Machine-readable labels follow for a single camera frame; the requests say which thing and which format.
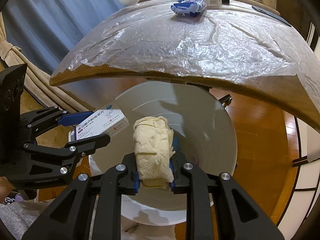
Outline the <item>white medicine box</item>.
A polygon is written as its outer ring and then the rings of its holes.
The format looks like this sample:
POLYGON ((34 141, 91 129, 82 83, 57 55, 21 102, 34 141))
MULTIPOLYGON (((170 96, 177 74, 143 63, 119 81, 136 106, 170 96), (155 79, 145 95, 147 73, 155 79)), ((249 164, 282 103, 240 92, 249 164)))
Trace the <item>white medicine box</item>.
POLYGON ((110 101, 68 133, 68 142, 100 134, 115 136, 129 126, 130 122, 115 100, 110 101))

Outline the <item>white paper towel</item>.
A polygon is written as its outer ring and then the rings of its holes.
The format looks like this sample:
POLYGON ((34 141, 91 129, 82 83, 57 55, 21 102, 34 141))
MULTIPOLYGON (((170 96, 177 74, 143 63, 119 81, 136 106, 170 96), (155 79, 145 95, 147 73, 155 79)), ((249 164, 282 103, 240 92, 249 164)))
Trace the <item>white paper towel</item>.
POLYGON ((148 188, 166 188, 174 180, 170 158, 175 154, 174 132, 162 116, 146 116, 133 125, 134 153, 139 179, 148 188))

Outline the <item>blue tissue pack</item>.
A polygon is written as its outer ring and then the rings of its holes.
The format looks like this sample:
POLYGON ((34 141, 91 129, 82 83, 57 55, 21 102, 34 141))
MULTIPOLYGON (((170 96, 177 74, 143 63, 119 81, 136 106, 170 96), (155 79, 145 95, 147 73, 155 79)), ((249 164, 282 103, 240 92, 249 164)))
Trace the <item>blue tissue pack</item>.
POLYGON ((205 0, 185 0, 174 3, 171 10, 178 15, 196 17, 207 7, 205 0))

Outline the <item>white round trash bin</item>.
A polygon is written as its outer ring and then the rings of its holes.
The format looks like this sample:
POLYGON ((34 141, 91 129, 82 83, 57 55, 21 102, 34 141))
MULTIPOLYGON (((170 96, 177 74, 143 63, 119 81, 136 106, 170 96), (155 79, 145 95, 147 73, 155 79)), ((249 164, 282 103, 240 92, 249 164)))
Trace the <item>white round trash bin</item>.
MULTIPOLYGON (((233 174, 237 140, 221 103, 203 88, 159 81, 136 85, 116 98, 130 124, 145 116, 162 116, 174 131, 173 147, 204 172, 233 174)), ((187 198, 169 188, 141 186, 123 196, 121 214, 139 224, 169 226, 185 222, 187 198)))

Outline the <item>blue curtain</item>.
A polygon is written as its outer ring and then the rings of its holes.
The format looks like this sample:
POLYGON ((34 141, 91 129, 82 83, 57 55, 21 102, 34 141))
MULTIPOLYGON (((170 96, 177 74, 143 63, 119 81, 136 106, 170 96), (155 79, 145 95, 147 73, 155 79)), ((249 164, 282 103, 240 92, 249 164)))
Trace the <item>blue curtain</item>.
POLYGON ((118 0, 9 0, 2 15, 7 41, 52 74, 89 31, 122 8, 118 0))

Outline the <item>dark blue smartphone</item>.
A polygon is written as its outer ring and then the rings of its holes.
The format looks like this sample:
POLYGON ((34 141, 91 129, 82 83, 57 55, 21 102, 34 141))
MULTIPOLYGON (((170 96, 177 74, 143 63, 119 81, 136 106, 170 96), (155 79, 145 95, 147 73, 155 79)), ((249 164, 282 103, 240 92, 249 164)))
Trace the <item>dark blue smartphone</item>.
POLYGON ((260 8, 260 7, 256 7, 256 6, 254 6, 254 5, 252 6, 252 8, 253 8, 255 11, 257 11, 257 12, 263 13, 263 14, 265 14, 265 15, 267 15, 267 16, 270 16, 270 17, 278 20, 279 22, 281 22, 281 23, 283 23, 283 24, 285 24, 285 25, 287 25, 287 26, 289 26, 289 27, 292 27, 292 25, 289 24, 289 22, 287 22, 287 20, 285 20, 285 19, 282 18, 281 16, 278 16, 278 15, 276 15, 276 14, 274 14, 274 13, 268 11, 268 10, 265 10, 265 9, 263 9, 263 8, 260 8))

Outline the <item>dark wooden cabinet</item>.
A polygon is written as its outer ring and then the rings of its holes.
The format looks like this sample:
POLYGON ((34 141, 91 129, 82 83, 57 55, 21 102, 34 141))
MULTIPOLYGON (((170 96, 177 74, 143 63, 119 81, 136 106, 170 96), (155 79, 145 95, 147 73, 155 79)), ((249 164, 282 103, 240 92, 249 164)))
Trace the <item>dark wooden cabinet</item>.
POLYGON ((307 38, 311 21, 300 0, 277 0, 276 10, 300 35, 307 38))

